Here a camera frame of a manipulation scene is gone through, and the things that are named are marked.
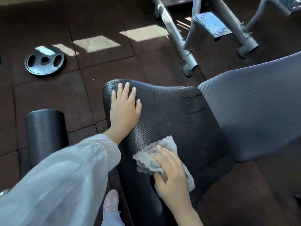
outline brown rubber flooring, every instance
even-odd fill
[[[152,18],[149,0],[14,1],[0,0],[0,190],[13,187],[29,170],[24,119],[33,110],[61,110],[70,144],[75,144],[106,130],[102,87],[112,79],[197,86],[222,72],[301,50],[301,13],[285,17],[270,4],[253,29],[259,48],[246,59],[236,55],[239,44],[234,36],[214,42],[199,28],[192,45],[199,67],[186,78],[181,71],[184,61],[163,24]],[[259,1],[224,0],[241,22],[251,19]],[[169,10],[186,36],[191,4]],[[37,78],[26,71],[26,55],[40,45],[64,51],[62,73]],[[204,224],[300,225],[293,198],[301,193],[301,166],[295,157],[300,156],[300,146],[299,141],[284,153],[236,164],[200,202]],[[130,225],[117,171],[109,175],[107,190],[111,188],[119,191],[121,216]],[[101,219],[100,210],[95,224]]]

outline person's foot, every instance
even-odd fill
[[[110,190],[103,202],[103,215],[107,212],[118,213],[119,196],[117,190]]]

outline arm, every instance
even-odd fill
[[[173,152],[157,146],[160,154],[151,156],[161,165],[167,182],[158,172],[154,174],[157,189],[172,212],[178,226],[203,226],[198,213],[192,207],[183,164]]]
[[[110,129],[51,154],[0,198],[2,225],[94,224],[108,172],[120,161],[117,145],[140,116],[136,89],[128,92],[129,84],[112,92]]]

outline black foam roller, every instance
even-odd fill
[[[30,168],[69,145],[65,116],[59,110],[41,109],[26,117]]]

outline weight plate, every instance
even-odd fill
[[[58,71],[64,61],[64,53],[57,47],[40,46],[26,56],[24,64],[30,73],[44,76]]]

